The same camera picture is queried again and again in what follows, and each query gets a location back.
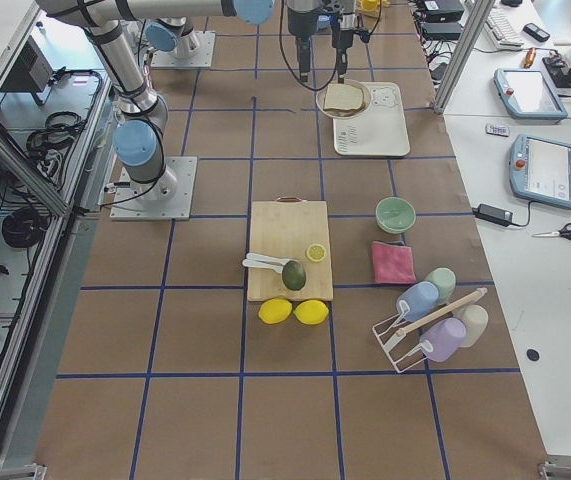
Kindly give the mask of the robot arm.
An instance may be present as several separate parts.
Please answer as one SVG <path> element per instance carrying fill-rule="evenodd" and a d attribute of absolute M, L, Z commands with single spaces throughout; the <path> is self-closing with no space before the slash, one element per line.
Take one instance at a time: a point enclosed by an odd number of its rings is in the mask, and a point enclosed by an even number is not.
<path fill-rule="evenodd" d="M 145 27 L 144 32 L 154 49 L 179 59 L 194 56 L 200 47 L 200 40 L 188 17 L 157 18 Z"/>
<path fill-rule="evenodd" d="M 176 183 L 163 151 L 168 107 L 144 74 L 121 23 L 158 19 L 170 27 L 176 19 L 224 16 L 260 25 L 274 11 L 271 1 L 41 1 L 38 5 L 48 17 L 82 29 L 106 69 L 124 116 L 114 136 L 114 149 L 129 175 L 134 199 L 143 202 L 169 198 Z M 336 52 L 332 76 L 338 81 L 346 74 L 354 39 L 368 42 L 373 34 L 353 1 L 283 2 L 279 28 L 295 38 L 299 68 L 293 76 L 301 85 L 308 80 L 311 38 L 322 14 L 330 17 Z"/>

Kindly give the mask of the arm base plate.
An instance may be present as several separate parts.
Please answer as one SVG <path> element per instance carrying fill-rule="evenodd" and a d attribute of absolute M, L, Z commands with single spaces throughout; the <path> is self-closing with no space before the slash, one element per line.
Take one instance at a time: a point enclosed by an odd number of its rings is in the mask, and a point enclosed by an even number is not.
<path fill-rule="evenodd" d="M 130 185 L 115 191 L 109 214 L 112 220 L 189 219 L 196 179 L 197 158 L 194 156 L 169 156 L 165 158 L 165 163 L 165 173 L 150 191 L 148 191 L 150 186 L 132 183 L 126 169 L 121 168 L 119 181 L 129 182 Z"/>
<path fill-rule="evenodd" d="M 213 31 L 194 30 L 194 32 L 200 40 L 200 47 L 194 56 L 186 59 L 179 59 L 169 53 L 157 51 L 151 46 L 153 50 L 151 66 L 158 69 L 176 70 L 210 68 L 213 60 L 216 35 Z"/>

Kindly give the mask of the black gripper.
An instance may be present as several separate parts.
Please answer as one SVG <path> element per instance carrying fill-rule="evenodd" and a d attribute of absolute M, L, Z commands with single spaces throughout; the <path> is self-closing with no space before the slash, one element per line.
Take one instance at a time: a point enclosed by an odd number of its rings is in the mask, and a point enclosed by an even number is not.
<path fill-rule="evenodd" d="M 369 42 L 369 30 L 357 13 L 356 1 L 286 0 L 287 27 L 296 39 L 299 81 L 307 83 L 311 70 L 311 38 L 321 15 L 330 17 L 331 45 L 336 50 L 336 81 L 343 84 L 348 68 L 347 50 L 354 38 Z"/>

